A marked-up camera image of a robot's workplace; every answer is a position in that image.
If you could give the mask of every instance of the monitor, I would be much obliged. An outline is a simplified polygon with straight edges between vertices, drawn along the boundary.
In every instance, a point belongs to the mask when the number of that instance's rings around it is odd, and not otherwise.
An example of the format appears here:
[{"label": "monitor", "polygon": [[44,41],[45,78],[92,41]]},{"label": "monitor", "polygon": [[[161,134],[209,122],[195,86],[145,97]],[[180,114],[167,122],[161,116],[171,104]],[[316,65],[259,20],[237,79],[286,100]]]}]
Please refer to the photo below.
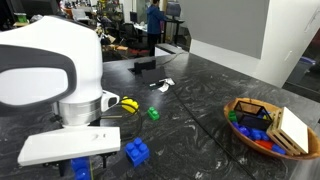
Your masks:
[{"label": "monitor", "polygon": [[138,13],[130,12],[130,21],[133,23],[137,23],[138,22]]},{"label": "monitor", "polygon": [[59,11],[57,0],[20,0],[24,13],[34,15],[56,15]]},{"label": "monitor", "polygon": [[167,12],[166,15],[180,17],[181,7],[177,2],[168,2],[167,3]]}]

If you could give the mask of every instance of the blue shirt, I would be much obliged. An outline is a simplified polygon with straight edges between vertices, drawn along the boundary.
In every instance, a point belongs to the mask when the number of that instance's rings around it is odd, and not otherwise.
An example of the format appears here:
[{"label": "blue shirt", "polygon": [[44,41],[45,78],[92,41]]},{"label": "blue shirt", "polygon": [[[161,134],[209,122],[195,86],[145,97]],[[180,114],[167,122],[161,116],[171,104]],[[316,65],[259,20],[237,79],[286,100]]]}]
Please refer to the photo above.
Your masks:
[{"label": "blue shirt", "polygon": [[160,21],[166,20],[166,16],[160,12],[159,7],[151,5],[147,9],[147,17],[148,34],[161,34]]}]

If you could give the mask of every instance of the black pants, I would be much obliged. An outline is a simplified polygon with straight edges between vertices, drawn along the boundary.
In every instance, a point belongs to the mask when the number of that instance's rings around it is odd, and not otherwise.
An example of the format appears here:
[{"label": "black pants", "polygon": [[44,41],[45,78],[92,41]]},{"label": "black pants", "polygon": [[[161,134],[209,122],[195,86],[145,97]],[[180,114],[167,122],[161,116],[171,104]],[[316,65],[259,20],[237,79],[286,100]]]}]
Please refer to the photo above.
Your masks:
[{"label": "black pants", "polygon": [[154,48],[158,40],[160,40],[160,37],[160,34],[148,34],[149,56],[154,56]]}]

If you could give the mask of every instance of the green lego brick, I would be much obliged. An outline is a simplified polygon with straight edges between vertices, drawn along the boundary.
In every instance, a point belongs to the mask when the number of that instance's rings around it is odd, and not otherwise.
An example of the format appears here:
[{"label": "green lego brick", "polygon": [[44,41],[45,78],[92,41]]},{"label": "green lego brick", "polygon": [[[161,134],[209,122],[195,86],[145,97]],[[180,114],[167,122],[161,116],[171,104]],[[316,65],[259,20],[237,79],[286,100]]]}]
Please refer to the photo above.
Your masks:
[{"label": "green lego brick", "polygon": [[148,115],[153,121],[156,121],[160,118],[158,111],[156,111],[154,107],[150,107],[148,109]]},{"label": "green lego brick", "polygon": [[231,122],[238,122],[237,120],[237,117],[236,117],[236,113],[232,110],[232,111],[229,111],[229,120]]}]

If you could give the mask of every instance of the cable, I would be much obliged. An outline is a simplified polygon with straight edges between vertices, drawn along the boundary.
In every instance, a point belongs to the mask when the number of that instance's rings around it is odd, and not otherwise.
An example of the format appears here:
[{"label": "cable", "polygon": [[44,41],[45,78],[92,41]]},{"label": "cable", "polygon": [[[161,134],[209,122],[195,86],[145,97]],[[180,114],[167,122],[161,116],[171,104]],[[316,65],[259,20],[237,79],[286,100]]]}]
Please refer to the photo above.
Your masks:
[{"label": "cable", "polygon": [[206,128],[199,122],[198,118],[196,118],[193,113],[188,109],[188,107],[182,102],[182,100],[179,98],[175,90],[172,88],[173,94],[176,96],[178,101],[182,104],[183,108],[188,112],[188,114],[192,117],[194,121],[201,127],[202,130],[204,130],[213,140],[216,144],[220,146],[220,148],[226,152],[252,179],[256,180],[256,177],[253,176],[253,174],[248,170],[245,166],[243,166],[236,157],[234,157],[211,133],[206,130]]},{"label": "cable", "polygon": [[175,60],[175,59],[176,59],[179,55],[181,55],[181,54],[188,54],[188,53],[186,53],[186,52],[178,53],[178,54],[176,54],[173,58],[171,58],[170,60],[168,60],[168,61],[166,61],[166,62],[164,62],[164,63],[162,63],[162,64],[158,64],[158,66],[164,66],[165,64],[170,63],[171,61]]},{"label": "cable", "polygon": [[138,115],[138,123],[139,123],[138,124],[139,125],[138,129],[135,132],[131,133],[131,136],[125,137],[125,138],[121,138],[121,141],[128,141],[128,140],[131,140],[131,139],[137,137],[140,134],[140,132],[142,130],[142,116],[141,116],[139,110],[137,108],[135,108],[134,106],[132,106],[131,104],[119,103],[119,104],[116,104],[116,105],[112,106],[111,108],[119,107],[119,106],[120,107],[129,106],[132,109],[134,109],[134,112],[131,113],[129,116],[123,116],[123,115],[121,115],[121,116],[101,116],[101,119],[124,119],[124,118],[130,118],[130,117],[132,117],[132,116],[137,114]]}]

